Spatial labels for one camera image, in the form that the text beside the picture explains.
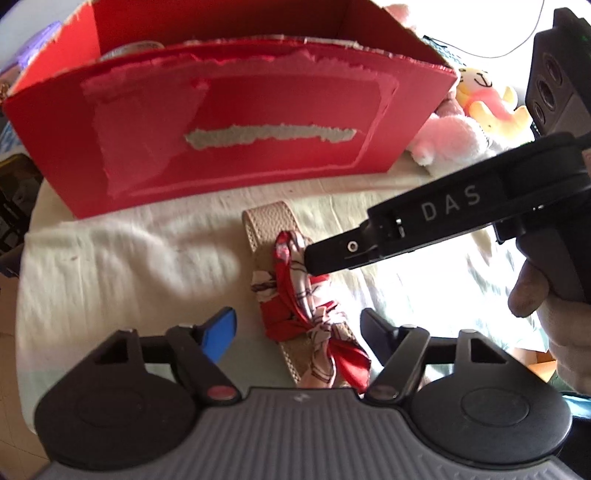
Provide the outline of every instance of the small screw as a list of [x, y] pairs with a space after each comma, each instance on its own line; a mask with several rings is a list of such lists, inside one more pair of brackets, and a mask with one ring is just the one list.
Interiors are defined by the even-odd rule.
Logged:
[[374, 400], [390, 401], [398, 396], [398, 390], [391, 385], [376, 385], [369, 389], [368, 395]]
[[207, 396], [215, 401], [228, 401], [236, 398], [238, 392], [236, 388], [228, 385], [214, 385], [207, 391]]

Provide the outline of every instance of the white cloth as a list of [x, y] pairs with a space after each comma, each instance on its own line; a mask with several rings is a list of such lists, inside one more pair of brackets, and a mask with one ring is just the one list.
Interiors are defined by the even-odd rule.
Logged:
[[[47, 389], [114, 330], [160, 335], [179, 323], [201, 323], [223, 306], [238, 312], [237, 337], [220, 363], [232, 381], [243, 391], [292, 386], [250, 289], [253, 262], [241, 212], [287, 199], [303, 233], [319, 240], [358, 226], [371, 205], [429, 180], [403, 156], [389, 174], [236, 189], [86, 220], [74, 220], [44, 183], [26, 237], [17, 306], [17, 373], [28, 425]], [[465, 235], [337, 273], [339, 300], [351, 319], [374, 307], [398, 325], [423, 325], [434, 335], [475, 327], [505, 346], [523, 339], [530, 344], [521, 346], [541, 345], [535, 322], [515, 319], [506, 306], [522, 259], [514, 247], [491, 246], [486, 238], [480, 244], [490, 258]], [[358, 322], [351, 328], [365, 347]]]

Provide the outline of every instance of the pink plush toy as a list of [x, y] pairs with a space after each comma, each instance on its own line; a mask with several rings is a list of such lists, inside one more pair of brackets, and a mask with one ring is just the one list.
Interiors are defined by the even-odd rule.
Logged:
[[407, 150], [433, 177], [442, 177], [494, 155], [488, 154], [490, 146], [473, 118], [432, 113]]

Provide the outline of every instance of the torn paper label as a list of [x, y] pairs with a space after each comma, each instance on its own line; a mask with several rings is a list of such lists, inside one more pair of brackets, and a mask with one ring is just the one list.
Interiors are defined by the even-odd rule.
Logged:
[[319, 127], [318, 125], [232, 125], [216, 130], [197, 128], [185, 135], [195, 150], [206, 148], [250, 145], [257, 140], [299, 140], [319, 138], [323, 142], [339, 143], [351, 140], [356, 134], [354, 128]]

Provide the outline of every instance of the black cable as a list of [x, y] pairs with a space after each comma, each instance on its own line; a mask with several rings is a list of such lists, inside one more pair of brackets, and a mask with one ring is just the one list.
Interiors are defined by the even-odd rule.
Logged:
[[531, 33], [527, 36], [527, 38], [523, 42], [521, 42], [519, 45], [517, 45], [515, 48], [511, 49], [507, 53], [504, 53], [503, 55], [497, 55], [495, 57], [485, 57], [483, 55], [477, 55], [475, 53], [470, 53], [469, 51], [462, 50], [461, 48], [456, 47], [455, 45], [452, 45], [451, 43], [447, 43], [443, 40], [438, 40], [433, 37], [430, 37], [430, 38], [436, 42], [443, 43], [444, 45], [447, 45], [448, 47], [455, 48], [456, 50], [459, 50], [462, 53], [466, 53], [468, 55], [471, 55], [472, 57], [478, 57], [479, 59], [500, 59], [500, 58], [506, 57], [509, 53], [513, 53], [515, 50], [517, 50], [519, 47], [521, 47], [523, 44], [525, 44], [525, 42], [527, 42], [534, 35], [536, 29], [538, 28], [538, 25], [540, 24], [540, 18], [542, 17], [542, 11], [544, 10], [545, 2], [546, 2], [546, 0], [542, 0], [542, 6], [540, 7], [540, 13], [538, 13], [538, 20], [535, 21], [535, 26], [534, 26], [534, 29], [531, 31]]

